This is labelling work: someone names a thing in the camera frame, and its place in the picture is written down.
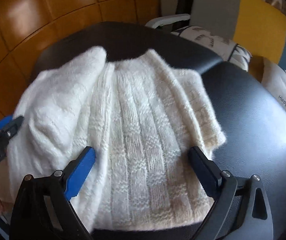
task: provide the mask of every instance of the white armrest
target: white armrest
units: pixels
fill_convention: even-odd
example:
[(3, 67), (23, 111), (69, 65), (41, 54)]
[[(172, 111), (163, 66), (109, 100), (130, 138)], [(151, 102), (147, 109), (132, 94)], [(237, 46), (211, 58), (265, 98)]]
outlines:
[(179, 22), (179, 21), (187, 21), (190, 19), (190, 17), (191, 16), (187, 13), (158, 17), (153, 20), (150, 20), (145, 26), (155, 29), (158, 26), (164, 26), (164, 25), (172, 24), (172, 23)]

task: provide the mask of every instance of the patterned pillow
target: patterned pillow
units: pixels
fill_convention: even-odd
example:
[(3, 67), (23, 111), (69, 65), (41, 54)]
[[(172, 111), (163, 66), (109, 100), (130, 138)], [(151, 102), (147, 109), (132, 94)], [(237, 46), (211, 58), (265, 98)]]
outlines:
[(286, 111), (286, 70), (264, 58), (262, 85), (281, 104)]
[(217, 53), (224, 61), (229, 61), (248, 71), (251, 53), (232, 40), (213, 36), (211, 32), (198, 26), (186, 26), (171, 33), (200, 44)]

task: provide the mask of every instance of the white knit sweater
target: white knit sweater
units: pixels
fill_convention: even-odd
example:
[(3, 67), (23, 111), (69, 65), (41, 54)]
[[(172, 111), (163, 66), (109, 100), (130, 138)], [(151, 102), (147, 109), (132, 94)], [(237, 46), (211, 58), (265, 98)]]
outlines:
[(20, 114), (8, 147), (12, 201), (26, 174), (49, 176), (92, 146), (96, 163), (71, 200), (89, 231), (171, 228), (209, 211), (187, 151), (198, 145), (211, 159), (225, 136), (196, 71), (172, 69), (154, 50), (107, 63), (94, 47), (40, 73)]

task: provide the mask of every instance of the metal bolt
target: metal bolt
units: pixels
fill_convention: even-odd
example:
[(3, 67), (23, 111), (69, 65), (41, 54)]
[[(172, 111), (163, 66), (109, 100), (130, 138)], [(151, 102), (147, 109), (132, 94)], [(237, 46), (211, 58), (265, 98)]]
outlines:
[(25, 181), (29, 181), (30, 179), (32, 179), (32, 176), (30, 174), (28, 174), (24, 177)]
[(62, 175), (62, 171), (61, 170), (57, 170), (57, 171), (55, 171), (53, 174), (54, 174), (54, 176), (56, 176), (56, 177), (60, 177), (61, 175)]
[(222, 171), (222, 175), (224, 177), (229, 177), (230, 176), (230, 172), (229, 171)]
[(254, 174), (252, 177), (254, 180), (257, 180), (257, 181), (261, 180), (260, 176), (258, 176), (256, 174)]

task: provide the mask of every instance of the black seat cushion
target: black seat cushion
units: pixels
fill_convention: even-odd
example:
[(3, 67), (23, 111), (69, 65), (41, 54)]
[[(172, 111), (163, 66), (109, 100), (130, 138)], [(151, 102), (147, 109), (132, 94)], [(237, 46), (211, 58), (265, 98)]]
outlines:
[[(235, 176), (259, 174), (273, 216), (274, 239), (286, 229), (286, 112), (259, 82), (214, 52), (193, 42), (143, 26), (105, 22), (57, 42), (39, 57), (32, 79), (41, 70), (58, 68), (88, 48), (100, 45), (108, 60), (138, 57), (155, 49), (170, 65), (202, 74), (206, 91), (227, 143), (214, 152), (221, 169)], [(237, 201), (232, 210), (236, 210)], [(223, 236), (235, 215), (231, 212)], [(95, 230), (94, 239), (189, 239), (198, 224), (155, 232)]]

